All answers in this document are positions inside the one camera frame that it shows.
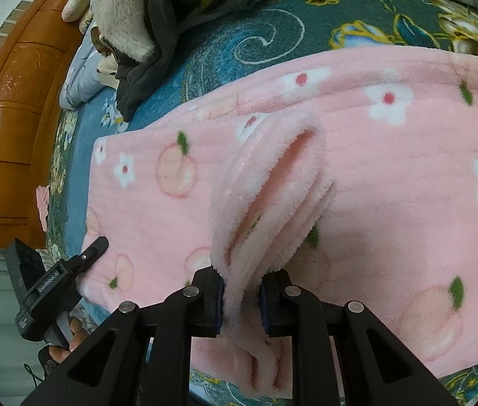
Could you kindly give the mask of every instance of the wooden headboard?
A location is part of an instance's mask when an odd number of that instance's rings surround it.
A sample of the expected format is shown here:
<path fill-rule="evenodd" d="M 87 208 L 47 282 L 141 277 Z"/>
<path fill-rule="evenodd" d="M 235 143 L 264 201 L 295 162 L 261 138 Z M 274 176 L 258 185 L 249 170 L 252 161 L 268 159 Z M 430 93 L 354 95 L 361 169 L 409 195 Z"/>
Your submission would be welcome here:
<path fill-rule="evenodd" d="M 62 21 L 68 0 L 34 0 L 0 48 L 0 247 L 43 248 L 35 190 L 48 184 L 59 93 L 81 43 Z"/>

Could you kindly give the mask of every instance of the teal floral bedspread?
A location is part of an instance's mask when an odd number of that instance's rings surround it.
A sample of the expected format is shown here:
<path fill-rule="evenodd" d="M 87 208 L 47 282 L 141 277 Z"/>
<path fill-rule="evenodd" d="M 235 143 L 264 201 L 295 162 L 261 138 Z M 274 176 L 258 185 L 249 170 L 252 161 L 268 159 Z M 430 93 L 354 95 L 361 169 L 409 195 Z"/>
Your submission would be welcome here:
<path fill-rule="evenodd" d="M 55 259 L 78 253 L 85 235 L 94 141 L 144 128 L 183 102 L 265 67 L 343 47 L 394 44 L 478 55 L 478 10 L 450 0 L 268 0 L 189 31 L 170 74 L 131 123 L 114 92 L 100 91 L 78 111 L 63 111 L 50 170 L 47 245 Z M 107 315 L 90 306 L 97 322 Z M 478 398 L 478 365 L 442 378 L 461 406 Z M 227 382 L 194 369 L 190 389 L 218 406 L 290 405 L 247 399 Z"/>

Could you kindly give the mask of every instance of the metal screw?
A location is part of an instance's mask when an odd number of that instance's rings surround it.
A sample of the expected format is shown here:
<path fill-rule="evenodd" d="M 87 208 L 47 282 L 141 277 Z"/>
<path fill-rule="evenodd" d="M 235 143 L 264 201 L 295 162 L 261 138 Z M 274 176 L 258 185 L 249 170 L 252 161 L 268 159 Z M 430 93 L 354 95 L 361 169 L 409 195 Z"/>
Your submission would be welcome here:
<path fill-rule="evenodd" d="M 288 296 L 299 296 L 301 294 L 301 289 L 296 285 L 289 285 L 284 289 L 284 292 Z"/>
<path fill-rule="evenodd" d="M 193 298 L 194 296 L 199 295 L 199 288 L 195 285 L 189 285 L 188 287 L 184 287 L 183 294 L 187 298 Z"/>
<path fill-rule="evenodd" d="M 133 303 L 130 300 L 126 300 L 124 302 L 121 302 L 121 304 L 119 305 L 119 311 L 122 314 L 128 314 L 128 313 L 131 313 L 134 310 L 135 310 L 135 303 Z"/>
<path fill-rule="evenodd" d="M 357 302 L 356 300 L 353 300 L 348 304 L 348 309 L 352 313 L 361 313 L 364 309 L 365 306 L 361 302 Z"/>

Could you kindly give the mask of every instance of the peach print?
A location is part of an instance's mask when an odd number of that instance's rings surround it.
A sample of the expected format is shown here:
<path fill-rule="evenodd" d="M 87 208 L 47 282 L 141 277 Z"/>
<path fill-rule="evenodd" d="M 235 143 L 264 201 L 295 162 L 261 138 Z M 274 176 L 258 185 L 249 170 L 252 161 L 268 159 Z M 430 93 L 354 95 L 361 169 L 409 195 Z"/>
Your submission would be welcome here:
<path fill-rule="evenodd" d="M 184 261 L 184 273 L 187 279 L 192 281 L 194 273 L 211 265 L 211 258 L 209 257 L 210 249 L 208 247 L 199 247 L 194 250 Z"/>
<path fill-rule="evenodd" d="M 317 239 L 313 242 L 307 237 L 294 256 L 286 263 L 284 269 L 295 285 L 299 285 L 323 299 L 324 286 L 330 281 L 331 267 L 329 257 L 318 245 Z"/>
<path fill-rule="evenodd" d="M 450 287 L 437 285 L 417 294 L 399 322 L 399 337 L 422 362 L 451 349 L 463 333 L 459 309 L 464 288 L 456 277 Z"/>
<path fill-rule="evenodd" d="M 87 207 L 87 233 L 98 236 L 100 234 L 100 222 L 98 221 L 98 217 L 92 210 L 90 206 Z"/>
<path fill-rule="evenodd" d="M 190 111 L 195 110 L 196 120 L 218 119 L 237 109 L 237 95 L 226 96 L 205 105 L 193 105 Z"/>
<path fill-rule="evenodd" d="M 125 293 L 132 288 L 133 283 L 132 261 L 128 256 L 119 254 L 111 274 L 90 270 L 80 290 L 88 300 L 96 303 L 105 301 L 106 307 L 115 310 L 119 303 L 127 298 Z"/>
<path fill-rule="evenodd" d="M 166 146 L 158 157 L 156 180 L 160 190 L 170 197 L 186 197 L 197 182 L 196 163 L 189 151 L 188 138 L 179 131 L 177 142 Z"/>

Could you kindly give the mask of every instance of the green leaf print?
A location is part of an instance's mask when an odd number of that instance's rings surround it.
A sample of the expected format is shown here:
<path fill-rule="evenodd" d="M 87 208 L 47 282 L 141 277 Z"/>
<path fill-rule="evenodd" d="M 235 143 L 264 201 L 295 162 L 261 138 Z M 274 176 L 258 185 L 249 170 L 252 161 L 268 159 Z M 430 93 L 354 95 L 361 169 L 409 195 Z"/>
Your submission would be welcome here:
<path fill-rule="evenodd" d="M 310 230 L 307 237 L 305 238 L 305 242 L 311 249 L 316 250 L 318 248 L 319 241 L 320 234 L 318 233 L 317 226 L 314 225 L 314 227 Z"/>
<path fill-rule="evenodd" d="M 462 98 L 467 103 L 467 105 L 470 107 L 470 105 L 473 104 L 474 96 L 470 92 L 469 88 L 467 87 L 465 80 L 462 80 L 461 83 L 459 84 L 459 90 L 461 92 Z"/>
<path fill-rule="evenodd" d="M 256 221 L 252 224 L 251 228 L 246 231 L 246 235 L 250 235 L 254 228 L 257 226 L 257 224 L 260 222 L 260 219 L 262 218 L 262 214 L 258 215 L 258 218 L 256 218 Z"/>
<path fill-rule="evenodd" d="M 183 131 L 179 131 L 177 134 L 177 145 L 180 146 L 180 151 L 183 153 L 183 156 L 188 155 L 190 145 L 188 143 L 187 135 Z"/>
<path fill-rule="evenodd" d="M 465 287 L 460 276 L 456 276 L 450 284 L 448 292 L 451 295 L 452 305 L 454 310 L 457 311 L 463 305 L 463 300 L 465 299 Z"/>

